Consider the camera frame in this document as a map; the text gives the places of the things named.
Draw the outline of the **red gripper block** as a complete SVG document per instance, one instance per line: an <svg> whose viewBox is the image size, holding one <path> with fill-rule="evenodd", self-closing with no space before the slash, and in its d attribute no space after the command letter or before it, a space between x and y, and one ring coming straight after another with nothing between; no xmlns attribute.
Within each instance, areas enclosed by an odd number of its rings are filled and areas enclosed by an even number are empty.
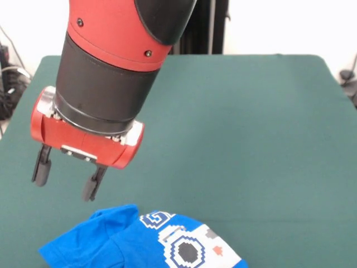
<svg viewBox="0 0 357 268"><path fill-rule="evenodd" d="M144 134L144 124L134 121L131 129L119 137L100 136L82 131L59 117L53 98L56 88L44 87L31 115L31 137L42 145L35 163L32 182L38 187L47 183L52 147L97 165L82 192L82 200L94 201L108 167L124 169L137 153Z"/></svg>

